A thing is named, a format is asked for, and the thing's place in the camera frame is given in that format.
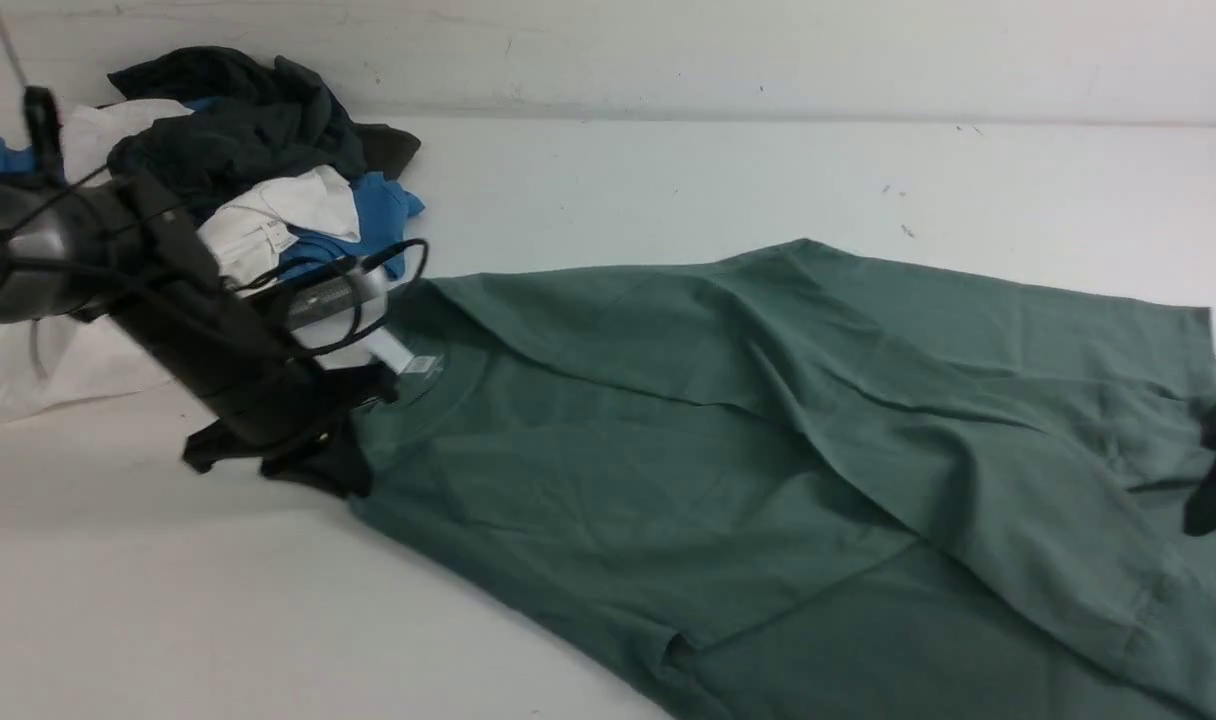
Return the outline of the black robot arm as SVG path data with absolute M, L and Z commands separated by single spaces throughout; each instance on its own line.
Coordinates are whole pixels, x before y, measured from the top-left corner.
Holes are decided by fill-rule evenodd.
M 698 542 L 765 527 L 1149 536 L 1189 489 L 1216 533 L 1211 313 L 860 258 L 812 240 L 717 263 L 412 279 L 375 322 L 430 377 L 326 370 L 293 292 L 358 299 L 378 260 L 220 277 L 146 179 L 0 184 L 0 324 L 108 316 L 215 414 L 182 460 L 259 461 L 334 497 L 416 493 L 544 544 Z

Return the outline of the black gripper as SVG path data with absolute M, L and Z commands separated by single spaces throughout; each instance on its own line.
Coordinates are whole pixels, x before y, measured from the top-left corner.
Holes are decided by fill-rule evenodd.
M 109 320 L 215 418 L 188 435 L 184 465 L 206 474 L 220 461 L 255 459 L 268 480 L 367 496 L 375 474 L 347 416 L 396 403 L 396 370 L 323 369 L 285 328 L 285 293 L 242 299 L 161 182 L 142 176 L 111 187 L 131 225 L 116 236 Z

